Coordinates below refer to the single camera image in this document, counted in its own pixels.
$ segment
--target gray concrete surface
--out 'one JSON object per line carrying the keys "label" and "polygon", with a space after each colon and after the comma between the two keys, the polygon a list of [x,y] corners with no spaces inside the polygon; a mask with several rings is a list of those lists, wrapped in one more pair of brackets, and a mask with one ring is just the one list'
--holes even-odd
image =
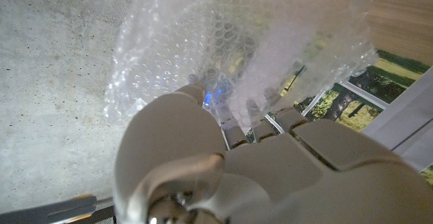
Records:
{"label": "gray concrete surface", "polygon": [[0,0],[0,212],[110,196],[124,125],[101,115],[132,0]]}

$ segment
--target wooden floor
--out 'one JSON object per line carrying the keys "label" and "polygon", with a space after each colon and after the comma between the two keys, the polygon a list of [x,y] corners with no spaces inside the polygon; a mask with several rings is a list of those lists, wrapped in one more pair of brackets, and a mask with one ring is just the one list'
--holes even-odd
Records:
{"label": "wooden floor", "polygon": [[433,0],[374,0],[368,21],[378,49],[433,66]]}

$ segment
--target plastic wrap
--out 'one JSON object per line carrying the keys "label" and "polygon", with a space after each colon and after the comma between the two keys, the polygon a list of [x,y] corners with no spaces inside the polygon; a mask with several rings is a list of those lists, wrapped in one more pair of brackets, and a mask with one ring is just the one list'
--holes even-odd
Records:
{"label": "plastic wrap", "polygon": [[114,51],[105,116],[129,119],[195,74],[208,90],[204,107],[217,120],[228,107],[248,127],[249,99],[274,112],[377,60],[365,20],[371,1],[135,0]]}

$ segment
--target robotic hand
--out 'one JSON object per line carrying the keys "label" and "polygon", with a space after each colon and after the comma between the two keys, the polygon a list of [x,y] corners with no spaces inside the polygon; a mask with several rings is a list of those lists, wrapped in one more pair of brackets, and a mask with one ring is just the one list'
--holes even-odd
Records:
{"label": "robotic hand", "polygon": [[260,122],[248,144],[230,116],[220,126],[202,109],[204,95],[193,83],[131,121],[115,169],[122,223],[433,223],[431,187],[371,139],[287,108],[285,133]]}

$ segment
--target window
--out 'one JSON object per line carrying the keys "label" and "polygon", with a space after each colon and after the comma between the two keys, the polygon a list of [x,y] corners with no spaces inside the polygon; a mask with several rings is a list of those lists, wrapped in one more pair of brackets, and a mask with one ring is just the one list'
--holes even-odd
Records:
{"label": "window", "polygon": [[378,51],[380,60],[365,73],[294,107],[309,120],[327,118],[362,131],[430,68],[421,62]]}

